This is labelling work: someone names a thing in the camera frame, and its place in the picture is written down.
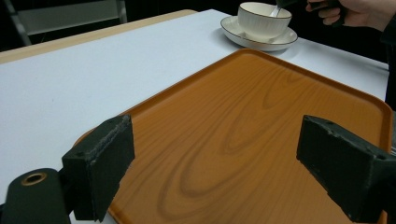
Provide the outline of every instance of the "bowl rim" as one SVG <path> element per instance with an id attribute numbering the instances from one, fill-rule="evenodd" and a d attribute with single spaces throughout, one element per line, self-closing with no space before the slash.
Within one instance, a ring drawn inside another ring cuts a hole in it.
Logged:
<path id="1" fill-rule="evenodd" d="M 292 18 L 291 12 L 289 12 L 285 8 L 281 8 L 280 10 L 285 10 L 285 11 L 289 12 L 290 16 L 288 16 L 288 17 L 270 17 L 270 16 L 265 16 L 265 15 L 262 15 L 262 14 L 258 14 L 258 13 L 255 13 L 255 12 L 252 12 L 252 11 L 249 11 L 249 10 L 243 8 L 243 5 L 252 4 L 252 3 L 253 4 L 259 4 L 259 5 L 266 5 L 266 6 L 271 6 L 271 7 L 275 6 L 276 7 L 276 5 L 266 4 L 266 3 L 262 3 L 262 2 L 243 2 L 243 3 L 241 3 L 239 5 L 239 9 L 242 9 L 242 10 L 248 12 L 248 13 L 251 13 L 251 14 L 254 14 L 254 15 L 257 15 L 257 16 L 261 16 L 261 17 L 266 17 L 266 18 L 275 18 L 275 19 L 279 19 L 279 20 L 287 20 L 287 19 Z"/>

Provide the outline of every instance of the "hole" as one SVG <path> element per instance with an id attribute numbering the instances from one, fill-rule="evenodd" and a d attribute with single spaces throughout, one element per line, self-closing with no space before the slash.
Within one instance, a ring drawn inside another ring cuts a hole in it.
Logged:
<path id="1" fill-rule="evenodd" d="M 84 152 L 78 152 L 78 153 L 76 153 L 76 156 L 78 156 L 78 157 L 83 157 L 84 156 Z"/>
<path id="2" fill-rule="evenodd" d="M 22 184 L 24 186 L 32 186 L 40 183 L 45 178 L 47 178 L 46 173 L 37 173 L 37 174 L 28 175 L 22 180 Z"/>
<path id="3" fill-rule="evenodd" d="M 385 160 L 385 159 L 386 159 L 386 157 L 383 156 L 383 155 L 376 155 L 376 157 L 377 157 L 379 160 Z"/>

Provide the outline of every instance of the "tray rim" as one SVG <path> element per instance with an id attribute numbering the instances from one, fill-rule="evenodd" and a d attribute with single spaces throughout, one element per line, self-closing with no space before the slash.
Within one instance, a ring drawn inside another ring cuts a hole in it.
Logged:
<path id="1" fill-rule="evenodd" d="M 287 67 L 287 68 L 294 70 L 295 72 L 300 73 L 306 77 L 309 77 L 309 78 L 312 78 L 319 82 L 331 85 L 334 88 L 336 88 L 337 90 L 345 91 L 349 94 L 359 96 L 361 99 L 364 99 L 364 100 L 370 102 L 372 105 L 377 106 L 377 108 L 380 109 L 384 115 L 386 115 L 386 117 L 383 119 L 382 129 L 387 128 L 387 130 L 388 130 L 388 132 L 386 133 L 387 136 L 385 136 L 385 137 L 387 137 L 388 142 L 386 144 L 384 144 L 384 145 L 386 145 L 387 148 L 381 148 L 381 149 L 383 149 L 384 151 L 386 151 L 388 153 L 391 152 L 393 110 L 384 101 L 373 96 L 372 94 L 369 94 L 364 91 L 360 91 L 358 89 L 348 86 L 347 84 L 344 84 L 339 81 L 333 80 L 331 78 L 325 77 L 321 74 L 312 72 L 312 71 L 305 69 L 301 66 L 281 60 L 281 59 L 274 57 L 266 52 L 259 51 L 256 49 L 238 49 L 237 51 L 225 56 L 224 58 L 208 65 L 207 67 L 205 67 L 195 73 L 193 73 L 189 77 L 186 77 L 186 78 L 180 80 L 179 82 L 169 86 L 168 88 L 150 96 L 148 99 L 140 102 L 139 104 L 123 111 L 122 113 L 120 113 L 120 115 L 132 114 L 132 115 L 134 115 L 132 117 L 132 119 L 133 119 L 134 117 L 139 116 L 145 110 L 149 109 L 152 105 L 156 105 L 158 102 L 161 101 L 161 99 L 164 96 L 166 96 L 166 95 L 169 96 L 169 95 L 177 93 L 180 90 L 183 90 L 186 86 L 189 86 L 190 83 L 193 83 L 194 81 L 199 80 L 202 77 L 208 76 L 208 74 L 210 73 L 211 70 L 214 70 L 217 68 L 217 65 L 232 61 L 235 58 L 237 58 L 243 54 L 252 54 L 254 56 L 264 58 L 265 60 L 271 61 L 273 63 L 277 63 L 279 66 Z"/>

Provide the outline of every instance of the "chair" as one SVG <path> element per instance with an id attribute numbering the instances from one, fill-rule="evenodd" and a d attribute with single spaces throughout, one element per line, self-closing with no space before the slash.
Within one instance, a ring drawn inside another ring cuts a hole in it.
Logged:
<path id="1" fill-rule="evenodd" d="M 127 22 L 125 3 L 101 0 L 58 7 L 16 11 L 11 0 L 3 0 L 25 46 L 32 45 L 29 35 L 43 34 L 99 21 L 120 19 Z"/>

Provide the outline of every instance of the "white bowl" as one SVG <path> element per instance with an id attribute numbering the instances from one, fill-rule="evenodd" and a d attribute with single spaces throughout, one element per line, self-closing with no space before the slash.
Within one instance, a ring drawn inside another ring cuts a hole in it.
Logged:
<path id="1" fill-rule="evenodd" d="M 291 20 L 291 13 L 281 8 L 277 17 L 271 17 L 274 5 L 246 2 L 239 5 L 238 22 L 247 38 L 268 41 L 285 33 Z"/>

